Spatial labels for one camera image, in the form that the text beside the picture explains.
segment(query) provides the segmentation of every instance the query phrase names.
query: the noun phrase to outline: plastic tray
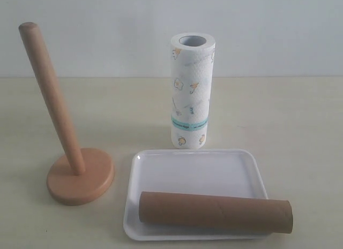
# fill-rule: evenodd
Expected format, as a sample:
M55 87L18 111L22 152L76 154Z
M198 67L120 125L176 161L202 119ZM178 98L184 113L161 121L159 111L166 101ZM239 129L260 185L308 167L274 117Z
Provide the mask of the plastic tray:
M142 191L267 199L254 157L241 149L145 150L132 160L123 227L134 240L218 240L264 238L237 233L141 223Z

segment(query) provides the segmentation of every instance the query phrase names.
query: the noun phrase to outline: printed paper towel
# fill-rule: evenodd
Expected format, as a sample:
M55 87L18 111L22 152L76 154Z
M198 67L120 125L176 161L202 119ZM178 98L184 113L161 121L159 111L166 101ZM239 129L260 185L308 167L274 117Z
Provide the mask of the printed paper towel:
M171 39L171 140L179 149L206 141L215 40L202 33Z

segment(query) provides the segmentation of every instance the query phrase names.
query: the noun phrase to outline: wooden paper towel holder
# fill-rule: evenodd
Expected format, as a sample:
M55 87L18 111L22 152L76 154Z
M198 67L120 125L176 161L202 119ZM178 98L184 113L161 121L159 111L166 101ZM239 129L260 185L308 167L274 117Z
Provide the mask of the wooden paper towel holder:
M36 23L19 26L27 56L48 108L51 120L64 149L50 168L47 188L64 205L82 205L105 193L113 182L112 158L96 148L81 148L65 105L47 47Z

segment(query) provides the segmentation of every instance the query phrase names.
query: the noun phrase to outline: tray rim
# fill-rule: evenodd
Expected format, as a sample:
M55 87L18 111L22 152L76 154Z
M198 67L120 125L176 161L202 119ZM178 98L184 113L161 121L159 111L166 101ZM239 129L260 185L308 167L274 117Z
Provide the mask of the tray rim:
M260 184L260 188L262 189L263 193L263 198L268 199L267 191L265 189L261 174L259 172L257 162L255 157L247 150L245 149L240 149L240 148L213 148L213 149L206 149L206 148L200 148L200 149L146 149L146 150L141 150L137 152L134 157L132 158L131 161L131 170L130 170L130 176L129 176L129 184L128 184L128 189L127 189L127 194L126 194L126 201L125 201L125 209L124 209L124 217L123 217L123 229L126 235L136 241L151 241L151 242L157 242L157 241L192 241L192 240L199 240L199 241L204 241L204 240L234 240L234 239L262 239L267 237L269 234L262 234L262 235L231 235L230 238L228 237L223 237L225 235L205 235L199 238L198 236L186 236L186 237L180 237L180 236L175 236L175 235L163 235L163 239L152 239L151 237L156 237L156 236L149 236L148 239L144 239L144 236L139 236L136 235L135 233L132 233L131 230L128 229L128 226L126 224L126 221L128 219L128 201L129 201L129 194L132 189L132 176L133 176L133 171L135 166L138 164L138 156L147 154L150 152L161 152L161 153L179 153L179 154L186 154L186 153L211 153L211 152L223 152L223 153L230 153L230 152L242 152L244 154L247 154L251 159L253 163L253 167L255 169L255 173L258 178L258 182Z

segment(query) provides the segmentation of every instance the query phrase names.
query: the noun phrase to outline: hole of paper towel roll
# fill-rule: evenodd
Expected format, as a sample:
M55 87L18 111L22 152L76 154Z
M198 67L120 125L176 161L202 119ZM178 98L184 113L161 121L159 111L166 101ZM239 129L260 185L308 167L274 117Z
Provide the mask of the hole of paper towel roll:
M179 42L184 46L200 47L206 43L206 39L202 36L184 36L179 39Z

